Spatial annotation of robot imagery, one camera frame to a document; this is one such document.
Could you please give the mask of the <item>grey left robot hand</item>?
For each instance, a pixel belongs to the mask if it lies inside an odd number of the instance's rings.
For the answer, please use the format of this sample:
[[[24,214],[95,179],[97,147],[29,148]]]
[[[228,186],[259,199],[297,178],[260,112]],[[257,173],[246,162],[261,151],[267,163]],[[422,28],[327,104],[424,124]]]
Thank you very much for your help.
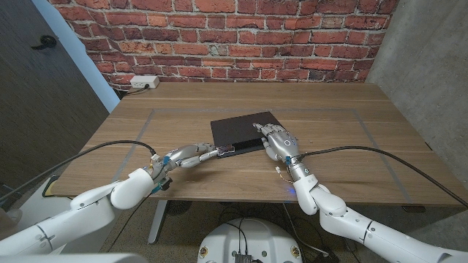
[[[177,167],[191,168],[203,161],[227,153],[233,153],[235,147],[231,144],[215,146],[201,142],[185,145],[168,152],[163,157],[152,157],[151,178],[157,182],[167,176],[167,173]]]

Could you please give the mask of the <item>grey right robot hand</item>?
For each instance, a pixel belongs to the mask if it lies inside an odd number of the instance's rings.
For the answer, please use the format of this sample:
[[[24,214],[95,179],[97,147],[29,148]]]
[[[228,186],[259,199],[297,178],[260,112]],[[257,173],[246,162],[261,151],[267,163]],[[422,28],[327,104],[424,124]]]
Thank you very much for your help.
[[[296,138],[283,126],[267,123],[265,125],[253,123],[253,127],[262,133],[263,146],[268,156],[274,161],[282,161],[287,168],[293,182],[307,179],[312,186],[318,184],[314,174],[310,173],[305,164],[299,160],[299,149]]]

